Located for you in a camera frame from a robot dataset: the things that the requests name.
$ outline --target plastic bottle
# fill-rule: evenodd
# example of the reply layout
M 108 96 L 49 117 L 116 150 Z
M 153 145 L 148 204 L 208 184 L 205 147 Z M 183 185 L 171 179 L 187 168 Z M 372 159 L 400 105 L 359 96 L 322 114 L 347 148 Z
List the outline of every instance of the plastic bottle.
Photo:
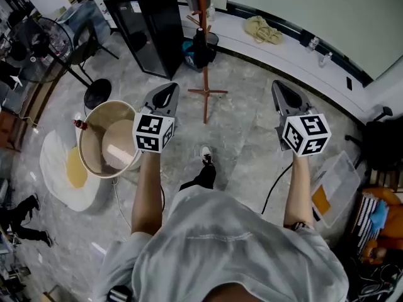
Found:
M 319 44 L 319 38 L 315 36 L 310 40 L 309 45 L 307 45 L 305 49 L 307 50 L 308 53 L 313 52 L 316 46 L 318 46 L 318 44 Z
M 215 15 L 214 3 L 211 3 L 210 7 L 208 7 L 207 9 L 207 19 L 210 22 L 214 21 L 214 15 Z
M 323 68 L 332 59 L 333 53 L 329 52 L 319 62 L 319 67 Z

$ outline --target black fan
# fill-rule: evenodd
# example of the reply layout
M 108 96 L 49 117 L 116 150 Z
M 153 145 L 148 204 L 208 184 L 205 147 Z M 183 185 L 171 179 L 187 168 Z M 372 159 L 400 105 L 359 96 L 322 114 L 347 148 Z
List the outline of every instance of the black fan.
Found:
M 74 51 L 71 39 L 65 29 L 55 21 L 31 18 L 19 22 L 10 31 L 8 42 L 11 46 L 7 62 L 23 70 L 20 78 L 31 82 L 51 82 L 60 74 L 60 66 L 70 72 L 87 87 L 84 99 L 91 107 L 105 102 L 111 93 L 111 85 L 106 79 L 88 84 L 70 67 Z

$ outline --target wooden coat rack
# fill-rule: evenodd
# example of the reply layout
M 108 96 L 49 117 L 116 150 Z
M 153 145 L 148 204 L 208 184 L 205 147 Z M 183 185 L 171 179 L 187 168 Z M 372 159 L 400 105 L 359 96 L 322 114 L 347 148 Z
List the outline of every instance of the wooden coat rack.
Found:
M 209 25 L 207 28 L 206 0 L 199 0 L 199 7 L 200 7 L 200 10 L 192 12 L 192 14 L 199 15 L 199 22 L 197 22 L 197 20 L 195 20 L 191 16 L 187 16 L 187 18 L 190 19 L 192 22 L 194 22 L 196 25 L 203 28 L 206 43 L 207 43 L 207 33 L 210 31 L 211 25 Z M 203 67 L 203 81 L 204 81 L 204 89 L 188 89 L 188 91 L 190 93 L 197 93 L 197 94 L 204 95 L 203 122 L 204 122 L 204 124 L 206 124 L 207 123 L 208 97 L 210 96 L 211 93 L 227 94 L 228 91 L 221 91 L 218 89 L 209 89 L 208 88 L 208 66 L 207 65 Z

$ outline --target gray t-shirt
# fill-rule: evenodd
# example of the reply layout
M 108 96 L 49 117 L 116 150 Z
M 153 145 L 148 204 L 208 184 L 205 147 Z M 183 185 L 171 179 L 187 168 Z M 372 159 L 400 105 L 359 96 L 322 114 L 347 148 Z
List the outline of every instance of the gray t-shirt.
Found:
M 202 302 L 225 283 L 267 302 L 339 302 L 348 290 L 342 265 L 316 231 L 278 227 L 225 193 L 193 186 L 175 196 L 153 237 L 133 233 L 111 245 L 93 300 L 126 285 L 134 301 Z

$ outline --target floor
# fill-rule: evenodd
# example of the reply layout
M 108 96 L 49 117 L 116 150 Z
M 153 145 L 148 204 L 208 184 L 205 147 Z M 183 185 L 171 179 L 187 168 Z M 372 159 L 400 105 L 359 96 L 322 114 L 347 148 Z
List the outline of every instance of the floor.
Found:
M 124 100 L 138 109 L 147 91 L 167 82 L 143 73 L 118 33 L 111 36 L 106 46 L 120 60 L 101 50 L 85 67 L 93 79 L 111 81 L 110 99 Z M 227 89 L 229 93 L 210 97 L 207 125 L 202 122 L 203 98 L 187 92 L 188 88 L 201 88 L 202 75 L 182 65 L 173 79 L 180 86 L 178 128 L 161 159 L 161 182 L 166 194 L 164 219 L 180 184 L 193 179 L 200 170 L 198 153 L 204 143 L 213 148 L 218 171 L 215 187 L 226 190 L 258 213 L 271 185 L 292 160 L 290 151 L 280 150 L 274 129 L 278 125 L 278 113 L 273 106 L 271 83 L 281 77 L 219 53 L 209 65 L 209 78 L 211 87 Z M 101 211 L 87 215 L 64 206 L 47 192 L 43 183 L 39 154 L 44 133 L 52 131 L 61 121 L 71 120 L 77 111 L 83 111 L 84 92 L 85 87 L 70 74 L 61 78 L 40 119 L 41 128 L 27 132 L 23 151 L 13 162 L 15 203 L 33 192 L 38 193 L 42 209 L 34 212 L 29 227 L 47 229 L 55 242 L 51 249 L 41 242 L 27 241 L 18 247 L 18 257 L 33 274 L 27 282 L 33 301 L 39 301 L 39 294 L 55 284 L 65 287 L 78 301 L 88 301 L 102 257 L 95 247 L 107 249 L 111 241 L 125 240 L 129 235 L 113 190 Z M 332 131 L 324 153 L 310 159 L 311 173 L 342 150 L 355 160 L 358 149 L 344 141 L 347 133 L 357 136 L 355 124 L 330 104 L 309 92 L 307 95 L 319 112 L 325 114 Z M 138 171 L 126 172 L 116 187 L 127 218 L 130 218 L 138 174 Z M 265 220 L 278 225 L 282 223 L 290 174 L 287 172 L 275 187 L 263 215 Z M 317 227 L 332 244 L 343 231 L 345 221 L 346 218 L 340 218 L 330 230 L 320 223 Z

